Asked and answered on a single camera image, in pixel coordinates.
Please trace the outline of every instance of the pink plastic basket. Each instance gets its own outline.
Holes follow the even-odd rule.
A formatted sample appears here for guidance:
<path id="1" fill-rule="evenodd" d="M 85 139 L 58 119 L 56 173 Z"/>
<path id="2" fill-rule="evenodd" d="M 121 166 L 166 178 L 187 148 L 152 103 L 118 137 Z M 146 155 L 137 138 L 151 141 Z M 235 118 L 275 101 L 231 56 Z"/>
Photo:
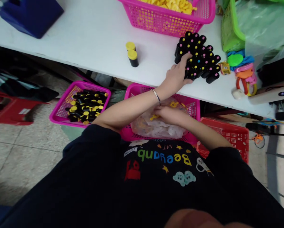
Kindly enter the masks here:
<path id="1" fill-rule="evenodd" d="M 124 99 L 134 97 L 138 94 L 147 92 L 151 89 L 153 89 L 153 87 L 141 85 L 138 83 L 133 83 L 127 88 Z M 189 115 L 192 118 L 200 121 L 200 101 L 199 100 L 194 99 L 194 98 L 189 98 L 186 96 L 182 96 L 179 94 L 174 94 L 172 97 L 175 98 L 178 102 L 185 104 L 185 106 L 188 109 Z M 121 137 L 123 140 L 128 141 L 128 142 L 138 140 L 138 139 L 152 139 L 149 137 L 143 137 L 143 136 L 133 133 L 130 124 L 121 130 Z M 177 139 L 177 140 L 185 141 L 193 145 L 195 145 L 198 142 L 197 138 L 194 135 L 192 135 L 190 132 L 187 133 L 185 136 L 183 136 L 181 139 Z"/>
<path id="2" fill-rule="evenodd" d="M 133 27 L 165 35 L 181 37 L 186 31 L 198 32 L 215 18 L 215 0 L 200 0 L 192 15 L 179 13 L 138 0 L 119 0 L 123 3 Z"/>
<path id="3" fill-rule="evenodd" d="M 97 86 L 88 82 L 83 81 L 75 81 L 73 82 L 66 92 L 63 94 L 63 96 L 60 98 L 59 102 L 51 112 L 49 119 L 51 122 L 66 126 L 72 126 L 72 127 L 81 127 L 86 128 L 88 125 L 85 125 L 81 122 L 70 122 L 69 119 L 67 119 L 67 112 L 65 111 L 65 108 L 71 107 L 72 105 L 70 102 L 72 102 L 74 99 L 72 98 L 73 95 L 75 95 L 77 92 L 81 92 L 83 89 L 93 90 L 93 91 L 100 91 L 100 92 L 106 92 L 108 93 L 108 97 L 106 99 L 105 105 L 101 112 L 103 112 L 109 102 L 111 92 L 109 89 L 103 88 L 101 86 Z"/>

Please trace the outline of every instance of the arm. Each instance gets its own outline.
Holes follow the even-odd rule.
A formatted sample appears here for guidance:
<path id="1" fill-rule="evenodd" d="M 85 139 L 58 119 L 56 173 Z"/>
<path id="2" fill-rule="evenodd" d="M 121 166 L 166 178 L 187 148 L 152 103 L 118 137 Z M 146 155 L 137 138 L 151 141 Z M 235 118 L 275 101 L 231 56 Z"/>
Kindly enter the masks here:
<path id="1" fill-rule="evenodd" d="M 160 115 L 168 124 L 178 125 L 190 131 L 208 150 L 218 147 L 232 147 L 222 135 L 184 112 L 170 107 L 157 107 L 155 114 Z"/>
<path id="2" fill-rule="evenodd" d="M 178 65 L 173 65 L 167 71 L 162 84 L 154 89 L 161 101 L 177 93 L 185 84 L 193 82 L 191 79 L 184 79 L 186 61 L 191 57 L 190 53 L 182 56 L 181 62 Z M 155 104 L 158 104 L 155 93 L 148 91 L 111 106 L 97 117 L 92 124 L 120 132 L 123 127 L 130 124 Z"/>

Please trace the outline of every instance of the yellow marker cap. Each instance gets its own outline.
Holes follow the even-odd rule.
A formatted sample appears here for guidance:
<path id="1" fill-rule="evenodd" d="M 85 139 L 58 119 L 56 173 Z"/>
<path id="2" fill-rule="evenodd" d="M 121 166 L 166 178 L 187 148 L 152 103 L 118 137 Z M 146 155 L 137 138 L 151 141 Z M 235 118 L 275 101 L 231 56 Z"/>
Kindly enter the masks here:
<path id="1" fill-rule="evenodd" d="M 138 58 L 138 54 L 134 50 L 129 50 L 127 52 L 127 55 L 128 55 L 128 58 L 131 59 L 131 60 L 136 60 Z"/>
<path id="2" fill-rule="evenodd" d="M 133 43 L 133 42 L 127 42 L 126 43 L 126 49 L 128 50 L 128 51 L 130 51 L 130 50 L 136 50 L 136 46 L 135 46 L 135 44 Z"/>

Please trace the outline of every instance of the cartoon cloud print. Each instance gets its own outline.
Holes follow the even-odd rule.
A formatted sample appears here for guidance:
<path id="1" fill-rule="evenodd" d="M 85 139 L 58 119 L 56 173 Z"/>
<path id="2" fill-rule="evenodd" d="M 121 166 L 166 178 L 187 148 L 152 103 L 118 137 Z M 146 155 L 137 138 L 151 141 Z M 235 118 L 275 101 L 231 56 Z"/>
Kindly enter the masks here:
<path id="1" fill-rule="evenodd" d="M 176 172 L 176 174 L 173 176 L 173 180 L 179 182 L 182 187 L 185 186 L 185 177 L 182 172 Z"/>
<path id="2" fill-rule="evenodd" d="M 196 177 L 192 174 L 191 171 L 185 171 L 185 174 L 182 172 L 176 172 L 173 176 L 173 180 L 181 184 L 182 187 L 188 185 L 190 182 L 196 181 Z"/>
<path id="3" fill-rule="evenodd" d="M 196 169 L 197 169 L 199 172 L 204 172 L 204 171 L 206 171 L 206 172 L 207 172 L 207 175 L 208 175 L 208 173 L 211 173 L 211 174 L 213 175 L 213 173 L 209 170 L 209 168 L 206 166 L 206 164 L 204 163 L 204 161 L 203 161 L 201 158 L 197 158 Z"/>
<path id="4" fill-rule="evenodd" d="M 193 175 L 193 173 L 191 171 L 185 171 L 184 173 L 184 182 L 186 185 L 188 185 L 190 182 L 195 182 L 196 181 L 196 177 Z"/>

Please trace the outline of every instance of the printed graphic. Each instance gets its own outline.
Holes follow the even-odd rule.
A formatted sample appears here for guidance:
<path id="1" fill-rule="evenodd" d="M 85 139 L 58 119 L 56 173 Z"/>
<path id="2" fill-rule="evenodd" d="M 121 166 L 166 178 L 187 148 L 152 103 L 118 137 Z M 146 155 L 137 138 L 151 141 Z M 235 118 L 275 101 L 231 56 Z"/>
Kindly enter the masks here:
<path id="1" fill-rule="evenodd" d="M 139 169 L 140 165 L 136 160 L 134 161 L 129 160 L 126 164 L 126 174 L 124 181 L 126 181 L 127 179 L 139 180 L 141 176 Z"/>
<path id="2" fill-rule="evenodd" d="M 196 179 L 197 178 L 189 170 L 185 171 L 184 174 L 182 172 L 176 172 L 173 176 L 173 180 L 179 182 L 182 187 L 188 185 L 190 182 L 195 182 Z"/>
<path id="3" fill-rule="evenodd" d="M 184 173 L 185 176 L 185 184 L 188 185 L 190 182 L 195 182 L 196 181 L 196 177 L 193 175 L 193 173 L 189 170 L 185 171 Z"/>
<path id="4" fill-rule="evenodd" d="M 153 139 L 153 141 L 156 141 L 156 142 L 166 142 L 165 139 Z"/>
<path id="5" fill-rule="evenodd" d="M 176 174 L 173 176 L 173 180 L 179 182 L 182 187 L 185 186 L 185 178 L 182 172 L 176 172 Z"/>
<path id="6" fill-rule="evenodd" d="M 210 170 L 209 168 L 206 166 L 206 164 L 204 163 L 204 161 L 201 159 L 201 158 L 197 158 L 197 165 L 196 165 L 196 169 L 199 171 L 199 172 L 204 172 L 206 171 L 207 172 L 207 175 L 208 173 L 211 173 L 212 175 L 214 175 Z"/>
<path id="7" fill-rule="evenodd" d="M 174 161 L 181 161 L 181 155 L 180 154 L 174 154 L 174 156 L 172 155 L 168 155 L 166 158 L 165 158 L 165 154 L 163 153 L 159 153 L 157 151 L 148 151 L 148 150 L 143 150 L 143 149 L 140 149 L 138 151 L 138 157 L 141 158 L 141 161 L 144 162 L 145 159 L 160 159 L 164 164 L 168 163 L 168 164 L 171 164 L 173 163 Z M 190 162 L 187 154 L 182 154 L 182 158 L 183 158 L 183 162 L 184 164 L 186 165 L 189 165 L 189 166 L 192 166 L 192 163 Z"/>
<path id="8" fill-rule="evenodd" d="M 143 145 L 144 143 L 148 143 L 148 141 L 149 141 L 149 140 L 136 140 L 136 141 L 132 141 L 129 146 L 137 146 L 137 145 L 140 145 L 141 148 L 143 148 L 142 145 Z"/>
<path id="9" fill-rule="evenodd" d="M 124 153 L 124 156 L 123 156 L 123 157 L 125 157 L 126 155 L 128 155 L 129 153 L 131 153 L 131 152 L 133 152 L 133 151 L 137 151 L 137 149 L 138 149 L 138 147 L 131 148 L 130 150 L 128 150 L 128 151 L 126 151 L 126 152 Z"/>
<path id="10" fill-rule="evenodd" d="M 169 148 L 173 148 L 173 145 L 164 145 L 164 148 L 162 148 L 162 149 L 169 149 Z"/>
<path id="11" fill-rule="evenodd" d="M 166 173 L 169 173 L 168 168 L 165 165 L 163 165 L 162 169 L 165 170 Z"/>

